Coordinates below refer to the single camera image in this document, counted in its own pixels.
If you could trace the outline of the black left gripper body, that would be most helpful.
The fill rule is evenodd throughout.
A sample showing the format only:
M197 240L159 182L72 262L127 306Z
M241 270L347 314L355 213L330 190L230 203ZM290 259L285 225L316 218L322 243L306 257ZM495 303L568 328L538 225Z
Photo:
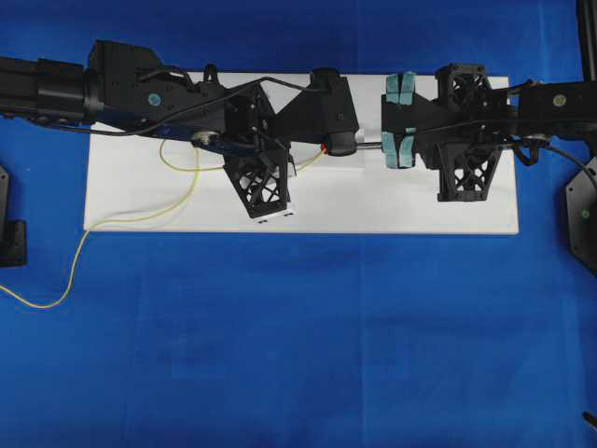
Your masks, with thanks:
M203 112L206 117L210 114L214 124L195 132L195 147L225 158L291 148L288 140L272 131L274 111L259 83Z

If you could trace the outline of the right gripper teal finger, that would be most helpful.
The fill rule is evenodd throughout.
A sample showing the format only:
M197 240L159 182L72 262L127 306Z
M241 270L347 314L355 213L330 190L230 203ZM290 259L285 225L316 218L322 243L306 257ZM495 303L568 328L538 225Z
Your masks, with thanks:
M382 131L382 152L389 169L410 169L415 166L413 152L415 128L407 128L405 134Z
M386 77L385 101L393 105L412 105L415 93L415 73L407 71Z

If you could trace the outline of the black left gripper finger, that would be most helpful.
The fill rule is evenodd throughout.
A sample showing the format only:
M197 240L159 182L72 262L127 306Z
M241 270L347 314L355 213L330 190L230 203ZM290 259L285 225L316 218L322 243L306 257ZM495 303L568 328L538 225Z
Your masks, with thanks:
M332 157L355 154L358 130L348 79L332 68L313 70L307 90L274 117L276 136L322 145Z
M288 149L244 157L225 156L224 162L224 170L251 219L266 222L294 214L288 177L296 171Z

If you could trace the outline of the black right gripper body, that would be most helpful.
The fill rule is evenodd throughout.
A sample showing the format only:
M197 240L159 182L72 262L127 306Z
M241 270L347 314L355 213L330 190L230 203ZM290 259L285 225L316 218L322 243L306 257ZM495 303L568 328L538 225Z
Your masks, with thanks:
M457 63L438 69L436 80L437 99L428 103L434 111L419 125L419 155L426 166L495 166L504 149L525 165L538 162L542 142L527 135L536 117L522 110L540 82L496 89L483 66Z

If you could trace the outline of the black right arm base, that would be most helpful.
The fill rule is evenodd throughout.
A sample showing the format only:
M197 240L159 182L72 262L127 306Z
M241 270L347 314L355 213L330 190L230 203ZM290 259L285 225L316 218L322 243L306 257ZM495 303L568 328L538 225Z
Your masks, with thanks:
M571 253L596 274L596 188L583 171L566 185L565 202Z

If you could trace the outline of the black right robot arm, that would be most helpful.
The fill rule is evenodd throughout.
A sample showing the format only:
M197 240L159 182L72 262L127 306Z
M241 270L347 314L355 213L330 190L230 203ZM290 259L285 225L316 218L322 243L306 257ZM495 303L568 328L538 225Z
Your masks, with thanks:
M552 137L596 144L593 80L493 87L481 65L452 63L435 73L437 97L416 91L416 76L387 77L381 98L381 149L390 169L409 169L421 158L439 172L441 199L479 194L490 184L504 150L532 166ZM309 89L277 115L275 134L284 141L320 145L330 156L361 148L352 95L344 77L325 70L311 75Z

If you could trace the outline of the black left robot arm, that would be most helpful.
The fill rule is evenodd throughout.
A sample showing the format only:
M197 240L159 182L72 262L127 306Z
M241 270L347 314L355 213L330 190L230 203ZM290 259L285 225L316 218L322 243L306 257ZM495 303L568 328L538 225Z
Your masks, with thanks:
M222 156L249 217L288 209L290 139L269 98L258 80L225 87L212 64L193 80L152 49L103 40L86 66L2 58L1 114L74 133L101 123L111 136L189 142Z

